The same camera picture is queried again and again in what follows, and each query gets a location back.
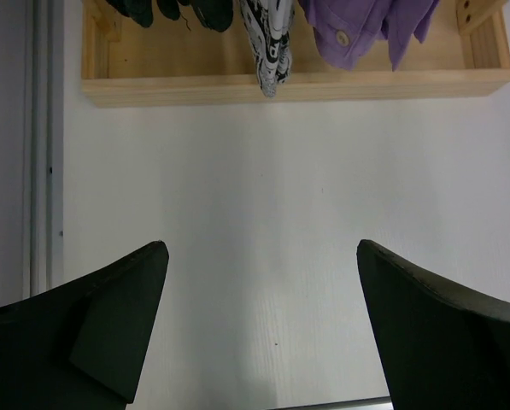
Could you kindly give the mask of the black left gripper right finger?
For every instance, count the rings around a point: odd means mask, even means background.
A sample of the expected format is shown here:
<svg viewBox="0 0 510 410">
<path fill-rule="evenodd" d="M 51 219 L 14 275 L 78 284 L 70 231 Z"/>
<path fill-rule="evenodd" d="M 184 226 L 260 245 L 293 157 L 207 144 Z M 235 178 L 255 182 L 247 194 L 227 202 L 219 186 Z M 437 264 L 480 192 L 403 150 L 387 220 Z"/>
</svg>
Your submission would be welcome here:
<svg viewBox="0 0 510 410">
<path fill-rule="evenodd" d="M 356 256 L 395 409 L 510 409 L 510 302 L 371 240 Z"/>
</svg>

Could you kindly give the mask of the black trousers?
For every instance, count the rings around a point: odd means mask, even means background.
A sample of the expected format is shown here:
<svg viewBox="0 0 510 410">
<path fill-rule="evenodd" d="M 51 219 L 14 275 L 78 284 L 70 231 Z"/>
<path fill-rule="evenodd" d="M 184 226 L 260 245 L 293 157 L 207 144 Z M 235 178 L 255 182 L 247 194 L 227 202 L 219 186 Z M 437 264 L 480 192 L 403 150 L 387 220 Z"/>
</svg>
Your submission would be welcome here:
<svg viewBox="0 0 510 410">
<path fill-rule="evenodd" d="M 225 32 L 233 21 L 233 1 L 229 0 L 157 0 L 155 3 L 170 21 L 182 18 L 181 7 L 190 7 L 203 27 L 216 32 Z M 108 0 L 107 4 L 143 28 L 154 22 L 150 0 Z"/>
</svg>

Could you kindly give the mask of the purple shirt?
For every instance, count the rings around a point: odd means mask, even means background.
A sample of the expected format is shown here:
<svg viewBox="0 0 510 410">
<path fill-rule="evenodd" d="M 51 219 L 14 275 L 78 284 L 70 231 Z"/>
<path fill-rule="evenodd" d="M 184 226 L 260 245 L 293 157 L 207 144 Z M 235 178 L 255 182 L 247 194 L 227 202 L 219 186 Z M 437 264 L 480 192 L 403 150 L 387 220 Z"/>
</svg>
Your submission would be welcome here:
<svg viewBox="0 0 510 410">
<path fill-rule="evenodd" d="M 438 2 L 319 0 L 299 4 L 325 62 L 351 70 L 376 41 L 385 40 L 391 69 L 396 70 L 411 38 L 419 43 L 425 41 Z"/>
</svg>

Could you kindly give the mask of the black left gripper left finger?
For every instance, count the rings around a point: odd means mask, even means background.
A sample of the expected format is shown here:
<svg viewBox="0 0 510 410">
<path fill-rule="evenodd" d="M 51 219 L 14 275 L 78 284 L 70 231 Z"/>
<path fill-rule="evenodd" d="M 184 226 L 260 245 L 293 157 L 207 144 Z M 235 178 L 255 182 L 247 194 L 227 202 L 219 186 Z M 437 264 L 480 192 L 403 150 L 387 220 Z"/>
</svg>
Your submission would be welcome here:
<svg viewBox="0 0 510 410">
<path fill-rule="evenodd" d="M 154 241 L 0 307 L 0 409 L 124 409 L 137 393 L 169 253 Z"/>
</svg>

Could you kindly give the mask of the black white newsprint garment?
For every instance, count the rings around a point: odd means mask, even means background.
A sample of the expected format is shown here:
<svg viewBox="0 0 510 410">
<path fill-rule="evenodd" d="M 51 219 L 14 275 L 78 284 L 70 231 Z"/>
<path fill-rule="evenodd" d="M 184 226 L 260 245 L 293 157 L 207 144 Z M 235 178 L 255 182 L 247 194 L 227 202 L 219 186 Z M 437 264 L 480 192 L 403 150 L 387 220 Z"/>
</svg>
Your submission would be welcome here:
<svg viewBox="0 0 510 410">
<path fill-rule="evenodd" d="M 291 73 L 290 29 L 295 4 L 291 0 L 243 0 L 238 4 L 255 61 L 258 84 L 265 97 L 274 98 L 277 87 Z"/>
</svg>

